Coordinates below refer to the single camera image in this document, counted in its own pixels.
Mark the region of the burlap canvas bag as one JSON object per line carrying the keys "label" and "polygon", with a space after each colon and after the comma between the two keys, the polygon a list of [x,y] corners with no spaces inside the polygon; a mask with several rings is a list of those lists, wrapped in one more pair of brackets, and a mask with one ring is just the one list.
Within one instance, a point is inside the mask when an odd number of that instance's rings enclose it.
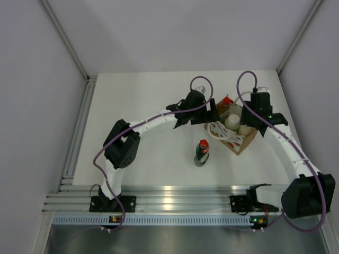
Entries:
{"label": "burlap canvas bag", "polygon": [[237,132],[234,132],[225,127],[225,119],[229,117],[231,114],[237,114],[241,118],[243,107],[238,105],[239,98],[236,98],[231,106],[228,113],[220,116],[220,121],[206,123],[204,128],[207,130],[208,134],[223,143],[226,147],[228,147],[233,153],[236,155],[241,154],[249,144],[254,140],[257,135],[257,130],[253,128],[253,132],[248,136],[238,135]]}

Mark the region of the dark sauce bottle red cap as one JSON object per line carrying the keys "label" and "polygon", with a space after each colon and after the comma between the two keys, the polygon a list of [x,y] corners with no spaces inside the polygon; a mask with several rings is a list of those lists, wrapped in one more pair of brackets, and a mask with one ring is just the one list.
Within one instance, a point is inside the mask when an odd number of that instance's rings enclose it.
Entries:
{"label": "dark sauce bottle red cap", "polygon": [[197,144],[195,150],[194,163],[197,167],[202,167],[209,158],[210,145],[206,139],[202,139]]}

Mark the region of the cream squeeze bottle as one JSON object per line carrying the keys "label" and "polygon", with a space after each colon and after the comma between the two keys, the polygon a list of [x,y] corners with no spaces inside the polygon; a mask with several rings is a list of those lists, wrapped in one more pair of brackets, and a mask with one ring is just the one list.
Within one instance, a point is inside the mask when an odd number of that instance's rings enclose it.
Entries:
{"label": "cream squeeze bottle", "polygon": [[240,125],[237,134],[242,136],[248,136],[253,132],[253,128],[247,125]]}

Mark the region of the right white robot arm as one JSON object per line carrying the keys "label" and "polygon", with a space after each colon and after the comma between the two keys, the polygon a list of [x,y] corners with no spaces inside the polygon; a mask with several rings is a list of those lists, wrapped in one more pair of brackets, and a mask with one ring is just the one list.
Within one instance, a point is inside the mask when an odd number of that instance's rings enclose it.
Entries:
{"label": "right white robot arm", "polygon": [[274,150],[284,168],[288,183],[252,186],[247,206],[259,210],[265,204],[284,210],[290,219],[328,213],[335,179],[322,174],[307,158],[291,133],[288,121],[274,113],[269,92],[256,92],[245,101],[241,124],[254,127]]}

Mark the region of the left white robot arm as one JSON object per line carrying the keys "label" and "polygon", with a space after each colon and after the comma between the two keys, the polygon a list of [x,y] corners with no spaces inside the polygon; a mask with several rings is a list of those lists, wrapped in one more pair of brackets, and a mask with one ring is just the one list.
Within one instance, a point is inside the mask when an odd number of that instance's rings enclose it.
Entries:
{"label": "left white robot arm", "polygon": [[101,205],[110,212],[119,207],[120,199],[117,196],[121,194],[122,170],[135,160],[143,140],[188,123],[195,125],[219,120],[215,100],[206,100],[203,92],[191,90],[185,99],[168,105],[146,120],[117,121],[103,144],[106,169],[99,191],[99,195],[103,196]]}

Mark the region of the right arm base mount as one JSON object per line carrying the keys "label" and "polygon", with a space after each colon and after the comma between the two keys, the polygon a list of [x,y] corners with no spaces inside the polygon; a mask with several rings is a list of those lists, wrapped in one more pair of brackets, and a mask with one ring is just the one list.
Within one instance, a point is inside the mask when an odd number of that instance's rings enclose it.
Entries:
{"label": "right arm base mount", "polygon": [[231,211],[238,215],[247,215],[249,212],[253,212],[252,206],[245,195],[230,196]]}

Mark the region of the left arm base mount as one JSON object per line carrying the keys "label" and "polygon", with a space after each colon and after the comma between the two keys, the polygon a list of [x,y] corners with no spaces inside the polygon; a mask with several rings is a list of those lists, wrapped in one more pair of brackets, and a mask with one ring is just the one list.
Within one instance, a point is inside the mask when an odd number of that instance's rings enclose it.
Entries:
{"label": "left arm base mount", "polygon": [[[118,195],[118,199],[125,212],[135,212],[137,201],[136,196]],[[122,212],[122,208],[115,198],[109,199],[103,194],[101,188],[99,188],[98,194],[96,196],[91,196],[89,211],[92,213]]]}

